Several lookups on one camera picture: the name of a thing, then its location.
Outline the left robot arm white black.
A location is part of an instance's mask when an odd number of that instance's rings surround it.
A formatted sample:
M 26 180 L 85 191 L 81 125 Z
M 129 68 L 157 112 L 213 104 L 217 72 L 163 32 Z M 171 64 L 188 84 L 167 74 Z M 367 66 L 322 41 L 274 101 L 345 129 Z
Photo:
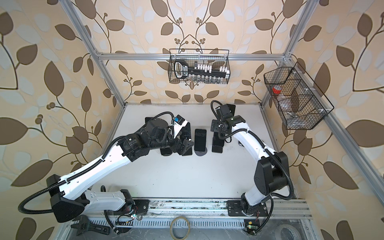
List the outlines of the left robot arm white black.
M 105 152 L 87 165 L 62 177 L 50 176 L 45 189 L 19 204 L 19 212 L 27 215 L 53 213 L 59 223 L 65 223 L 87 212 L 130 211 L 134 200 L 128 190 L 108 193 L 93 192 L 90 188 L 151 150 L 168 148 L 184 155 L 194 145 L 185 133 L 187 125 L 187 120 L 171 112 L 156 115 L 136 132 L 113 139 Z

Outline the purple edged black phone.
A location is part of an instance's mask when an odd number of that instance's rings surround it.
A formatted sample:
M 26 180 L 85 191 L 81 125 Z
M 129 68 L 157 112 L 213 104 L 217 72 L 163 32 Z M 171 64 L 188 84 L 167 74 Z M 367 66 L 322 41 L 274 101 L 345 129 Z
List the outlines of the purple edged black phone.
M 214 137 L 213 137 L 213 147 L 223 147 L 225 145 L 225 140 L 222 140 L 219 138 L 219 133 L 214 132 Z

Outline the rear tall black phone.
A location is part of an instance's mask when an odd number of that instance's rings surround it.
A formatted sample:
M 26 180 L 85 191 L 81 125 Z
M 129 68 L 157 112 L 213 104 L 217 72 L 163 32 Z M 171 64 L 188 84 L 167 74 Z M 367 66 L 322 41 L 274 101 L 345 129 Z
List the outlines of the rear tall black phone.
M 225 104 L 223 105 L 223 118 L 228 119 L 235 116 L 236 106 L 233 104 Z

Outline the red cap bottle in basket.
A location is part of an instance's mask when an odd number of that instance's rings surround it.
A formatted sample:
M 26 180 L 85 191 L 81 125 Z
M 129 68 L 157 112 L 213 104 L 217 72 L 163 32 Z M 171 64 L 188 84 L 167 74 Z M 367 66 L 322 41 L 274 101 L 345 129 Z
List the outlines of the red cap bottle in basket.
M 278 96 L 281 92 L 282 92 L 282 87 L 281 86 L 278 86 L 278 85 L 275 85 L 273 86 L 272 88 L 272 92 L 275 96 Z

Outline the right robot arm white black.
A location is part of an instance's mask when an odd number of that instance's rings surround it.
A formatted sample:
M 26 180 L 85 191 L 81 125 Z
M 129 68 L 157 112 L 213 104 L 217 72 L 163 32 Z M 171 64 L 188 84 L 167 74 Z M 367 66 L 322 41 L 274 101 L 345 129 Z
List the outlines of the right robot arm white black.
M 285 201 L 292 200 L 295 190 L 289 172 L 288 156 L 265 144 L 243 117 L 235 115 L 235 105 L 213 100 L 210 107 L 215 116 L 213 132 L 223 141 L 232 138 L 238 140 L 257 164 L 254 184 L 241 196 L 240 206 L 243 214 L 254 215 L 258 208 L 274 197 Z

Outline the black folding phone stand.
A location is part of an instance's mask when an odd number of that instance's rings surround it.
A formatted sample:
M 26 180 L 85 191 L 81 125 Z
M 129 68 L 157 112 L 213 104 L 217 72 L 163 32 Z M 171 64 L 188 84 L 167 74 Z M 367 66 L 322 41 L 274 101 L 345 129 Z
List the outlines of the black folding phone stand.
M 212 146 L 212 152 L 213 152 L 213 153 L 222 154 L 222 153 L 223 153 L 223 148 L 224 148 L 224 147 L 213 147 L 213 146 Z

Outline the grey tape roll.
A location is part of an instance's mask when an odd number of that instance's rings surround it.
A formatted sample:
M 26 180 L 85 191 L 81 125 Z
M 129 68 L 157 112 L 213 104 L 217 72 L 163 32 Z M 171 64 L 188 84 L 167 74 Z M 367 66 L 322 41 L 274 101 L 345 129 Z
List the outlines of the grey tape roll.
M 280 225 L 275 230 L 275 240 L 301 240 L 301 234 L 292 225 Z

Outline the black adjustable wrench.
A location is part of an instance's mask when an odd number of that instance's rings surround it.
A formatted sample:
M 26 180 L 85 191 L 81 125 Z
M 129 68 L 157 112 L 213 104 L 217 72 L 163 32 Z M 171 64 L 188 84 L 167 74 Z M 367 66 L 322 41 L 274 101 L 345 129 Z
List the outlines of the black adjustable wrench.
M 71 228 L 76 230 L 76 236 L 79 236 L 88 231 L 103 235 L 109 235 L 111 231 L 110 227 L 91 223 L 89 218 L 85 215 L 80 215 L 76 217 L 74 221 L 78 221 L 77 223 L 71 225 Z

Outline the centre black phone with label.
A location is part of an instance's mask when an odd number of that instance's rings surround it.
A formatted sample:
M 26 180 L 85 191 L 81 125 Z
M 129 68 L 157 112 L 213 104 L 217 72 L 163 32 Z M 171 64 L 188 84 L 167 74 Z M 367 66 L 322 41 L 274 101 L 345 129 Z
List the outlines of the centre black phone with label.
M 187 152 L 194 145 L 194 142 L 192 141 L 191 124 L 190 123 L 187 123 L 186 126 L 181 129 L 180 139 L 182 142 L 183 153 Z

